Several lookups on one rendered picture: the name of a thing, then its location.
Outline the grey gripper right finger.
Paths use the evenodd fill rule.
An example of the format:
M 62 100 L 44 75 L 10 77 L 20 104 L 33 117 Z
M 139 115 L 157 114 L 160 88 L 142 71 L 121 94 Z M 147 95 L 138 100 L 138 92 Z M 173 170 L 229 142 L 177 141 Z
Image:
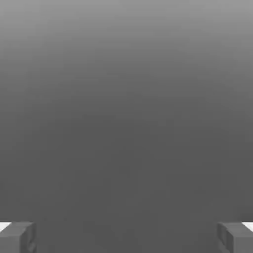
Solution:
M 219 222 L 216 233 L 220 253 L 253 253 L 253 222 Z

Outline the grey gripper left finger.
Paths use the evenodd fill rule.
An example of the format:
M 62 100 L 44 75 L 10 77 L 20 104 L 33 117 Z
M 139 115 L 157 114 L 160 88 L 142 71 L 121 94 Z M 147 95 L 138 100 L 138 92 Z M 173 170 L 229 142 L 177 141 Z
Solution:
M 0 253 L 37 253 L 34 222 L 0 222 Z

